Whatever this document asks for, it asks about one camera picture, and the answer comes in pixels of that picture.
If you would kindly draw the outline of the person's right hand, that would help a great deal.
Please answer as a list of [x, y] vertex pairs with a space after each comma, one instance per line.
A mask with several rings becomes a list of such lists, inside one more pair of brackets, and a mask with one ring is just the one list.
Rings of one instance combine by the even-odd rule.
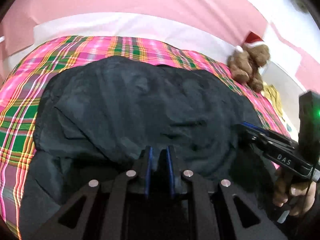
[[273, 204], [282, 207], [289, 200], [296, 198], [297, 202], [291, 207], [289, 215], [302, 216], [313, 206], [316, 198], [317, 184], [303, 182], [294, 184], [292, 174], [279, 167], [276, 171], [277, 180], [274, 183]]

